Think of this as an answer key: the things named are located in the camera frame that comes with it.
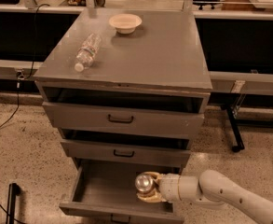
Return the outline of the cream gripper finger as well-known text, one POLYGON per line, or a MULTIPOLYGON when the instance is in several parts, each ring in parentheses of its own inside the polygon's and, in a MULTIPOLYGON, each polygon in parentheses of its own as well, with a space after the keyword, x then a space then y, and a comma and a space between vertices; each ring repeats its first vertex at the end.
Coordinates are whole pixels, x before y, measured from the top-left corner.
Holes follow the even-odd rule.
POLYGON ((165 199, 157 189, 153 189, 149 192, 138 192, 137 197, 146 203, 164 203, 165 199))
POLYGON ((159 184, 163 176, 158 172, 144 172, 140 174, 139 183, 142 185, 159 184))

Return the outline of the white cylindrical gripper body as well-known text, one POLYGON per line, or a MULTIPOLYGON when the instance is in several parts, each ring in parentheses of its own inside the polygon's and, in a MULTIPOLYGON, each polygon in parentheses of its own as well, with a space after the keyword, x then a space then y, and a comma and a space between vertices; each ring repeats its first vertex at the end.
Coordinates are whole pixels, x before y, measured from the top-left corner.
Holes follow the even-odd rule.
POLYGON ((159 181, 158 189, 164 202, 172 203, 180 200, 179 179, 176 174, 163 175, 159 181))

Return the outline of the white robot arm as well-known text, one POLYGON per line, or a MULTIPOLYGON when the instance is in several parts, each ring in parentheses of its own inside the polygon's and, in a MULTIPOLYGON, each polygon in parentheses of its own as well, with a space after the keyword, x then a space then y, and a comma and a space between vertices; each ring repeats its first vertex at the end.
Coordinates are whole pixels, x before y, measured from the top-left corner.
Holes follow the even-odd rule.
POLYGON ((232 205, 257 224, 273 224, 273 202, 206 170, 199 177, 144 172, 135 178, 137 197, 146 203, 189 201, 205 208, 232 205))

